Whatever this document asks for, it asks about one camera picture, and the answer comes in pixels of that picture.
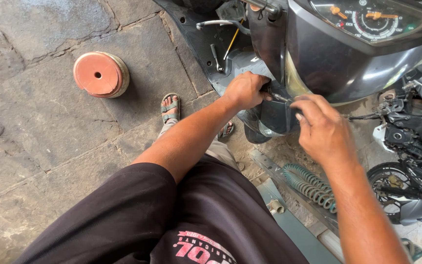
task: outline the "stone floor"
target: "stone floor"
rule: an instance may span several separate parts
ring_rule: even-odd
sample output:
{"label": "stone floor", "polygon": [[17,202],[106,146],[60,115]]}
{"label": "stone floor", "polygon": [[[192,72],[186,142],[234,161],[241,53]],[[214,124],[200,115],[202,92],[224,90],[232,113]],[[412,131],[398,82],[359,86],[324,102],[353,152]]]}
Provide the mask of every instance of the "stone floor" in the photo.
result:
{"label": "stone floor", "polygon": [[[89,96],[73,80],[75,59],[97,50],[128,66],[130,86],[119,98]],[[182,117],[217,98],[175,24],[152,1],[0,1],[0,264],[12,262],[53,220],[153,143],[162,126],[158,105],[168,92],[180,95]],[[339,110],[363,114],[373,105],[367,98]],[[255,146],[234,121],[226,142],[255,185],[267,176],[249,159],[254,147],[280,165],[299,162],[321,172],[297,134]],[[353,123],[366,169],[395,160],[373,142],[376,125]],[[283,195],[306,226],[316,222]],[[404,235],[421,239],[421,229]]]}

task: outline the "foot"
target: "foot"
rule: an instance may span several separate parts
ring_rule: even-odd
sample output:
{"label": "foot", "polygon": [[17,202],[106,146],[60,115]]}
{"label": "foot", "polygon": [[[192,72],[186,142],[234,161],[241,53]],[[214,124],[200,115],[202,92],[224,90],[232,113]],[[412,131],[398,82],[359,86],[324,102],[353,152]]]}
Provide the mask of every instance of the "foot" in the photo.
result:
{"label": "foot", "polygon": [[[177,101],[179,98],[177,97],[177,95],[174,95],[173,98],[171,96],[167,97],[163,102],[162,102],[162,106],[169,106],[172,104],[172,100]],[[170,110],[168,110],[165,113],[162,113],[162,116],[167,115],[167,114],[178,114],[179,113],[179,109],[177,109],[177,107],[174,107]]]}
{"label": "foot", "polygon": [[[234,123],[229,121],[229,126],[227,127],[226,135],[229,135],[229,133],[231,133],[231,129],[233,126],[234,126]],[[220,135],[222,134],[223,131],[224,131],[224,127],[221,128]]]}

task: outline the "gray sandal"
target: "gray sandal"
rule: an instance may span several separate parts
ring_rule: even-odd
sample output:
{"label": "gray sandal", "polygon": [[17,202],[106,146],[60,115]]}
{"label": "gray sandal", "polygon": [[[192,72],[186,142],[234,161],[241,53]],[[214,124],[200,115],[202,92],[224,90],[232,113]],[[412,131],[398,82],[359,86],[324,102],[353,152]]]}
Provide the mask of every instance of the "gray sandal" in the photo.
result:
{"label": "gray sandal", "polygon": [[[232,127],[231,127],[231,131],[229,131],[229,134],[227,134],[226,132],[229,126],[232,126]],[[226,125],[224,126],[224,129],[222,130],[222,134],[221,134],[221,131],[218,132],[218,139],[223,139],[227,137],[228,135],[230,135],[232,131],[234,130],[234,126],[235,126],[234,122],[228,121]]]}
{"label": "gray sandal", "polygon": [[[173,100],[173,96],[177,96],[178,100],[174,101]],[[170,97],[170,99],[172,99],[172,103],[168,106],[162,106],[162,103],[167,99],[167,97]],[[177,109],[179,109],[179,113],[178,114],[166,114],[162,116],[162,121],[164,123],[167,122],[167,120],[169,120],[170,118],[177,118],[178,120],[180,120],[180,97],[178,94],[176,93],[168,93],[166,96],[164,96],[164,98],[162,98],[162,101],[160,102],[161,106],[160,106],[160,112],[161,113],[165,113],[167,111],[169,111],[170,109],[177,107]]]}

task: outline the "speedometer needle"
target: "speedometer needle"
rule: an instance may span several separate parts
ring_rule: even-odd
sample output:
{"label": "speedometer needle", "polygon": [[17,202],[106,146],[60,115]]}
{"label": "speedometer needle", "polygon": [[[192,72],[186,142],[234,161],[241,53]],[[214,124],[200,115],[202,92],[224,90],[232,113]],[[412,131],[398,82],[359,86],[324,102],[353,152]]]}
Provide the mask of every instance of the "speedometer needle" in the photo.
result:
{"label": "speedometer needle", "polygon": [[397,15],[382,15],[380,12],[375,13],[367,13],[366,17],[371,17],[374,20],[378,20],[379,18],[397,18]]}
{"label": "speedometer needle", "polygon": [[345,16],[343,13],[340,12],[340,9],[337,8],[336,6],[331,6],[330,11],[332,14],[334,15],[339,15],[341,18],[343,19],[347,19],[348,17]]}

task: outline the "coil spring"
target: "coil spring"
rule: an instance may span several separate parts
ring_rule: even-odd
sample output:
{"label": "coil spring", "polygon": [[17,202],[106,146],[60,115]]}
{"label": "coil spring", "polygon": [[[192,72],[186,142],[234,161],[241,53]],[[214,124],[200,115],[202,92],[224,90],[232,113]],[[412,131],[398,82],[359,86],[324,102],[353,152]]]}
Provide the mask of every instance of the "coil spring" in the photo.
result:
{"label": "coil spring", "polygon": [[289,184],[330,213],[336,213],[336,201],[330,185],[299,164],[286,164],[283,174]]}

